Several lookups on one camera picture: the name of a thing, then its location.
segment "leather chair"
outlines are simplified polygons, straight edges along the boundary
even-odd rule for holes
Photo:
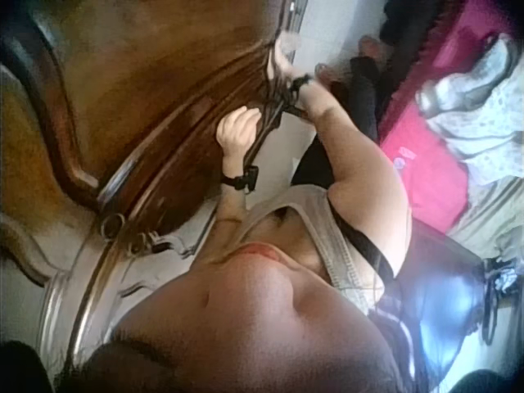
[[[442,233],[413,221],[395,281],[369,318],[388,341],[408,391],[428,392],[451,368],[484,310],[483,261]]]

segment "wrist strap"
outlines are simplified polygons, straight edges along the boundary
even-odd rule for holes
[[[240,191],[246,188],[249,192],[253,192],[256,187],[256,180],[259,177],[258,166],[248,166],[243,176],[237,176],[236,178],[229,178],[225,174],[222,174],[222,184],[234,187],[235,190]]]
[[[300,92],[300,88],[304,86],[305,84],[308,84],[310,80],[313,79],[313,77],[309,74],[306,74],[304,76],[301,76],[300,78],[296,78],[291,82],[291,87],[289,88],[289,93],[291,93],[291,96],[298,100],[298,95]]]

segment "wooden door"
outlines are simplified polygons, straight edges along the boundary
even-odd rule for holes
[[[278,125],[265,70],[291,3],[49,0],[5,15],[2,248],[46,288],[38,348],[53,371],[104,336],[148,234],[213,195],[219,119],[263,110],[251,159]]]

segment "gray tank top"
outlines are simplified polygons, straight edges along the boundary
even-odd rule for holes
[[[358,251],[342,235],[333,217],[328,192],[314,185],[293,186],[281,195],[259,203],[250,210],[235,234],[233,246],[238,245],[249,231],[264,217],[275,210],[291,207],[302,218],[320,254],[332,285],[364,314],[368,314],[360,276],[355,267],[355,258],[362,258]]]

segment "pink blanket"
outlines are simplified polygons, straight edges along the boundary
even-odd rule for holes
[[[483,53],[485,39],[490,34],[512,33],[510,23],[495,7],[495,1],[466,1],[430,65],[423,64],[422,51],[420,62],[404,82],[408,86],[404,86],[404,91],[403,87],[399,89],[399,94],[409,94],[410,101],[398,120],[390,127],[391,117],[388,119],[386,114],[381,123],[380,131],[387,135],[381,148],[400,172],[413,217],[443,233],[453,226],[467,206],[468,174],[465,167],[448,153],[445,144],[427,128],[425,120],[418,114],[414,92],[426,80],[469,71]],[[420,73],[421,67],[424,68],[424,78],[418,78],[417,86],[413,86],[410,78]]]

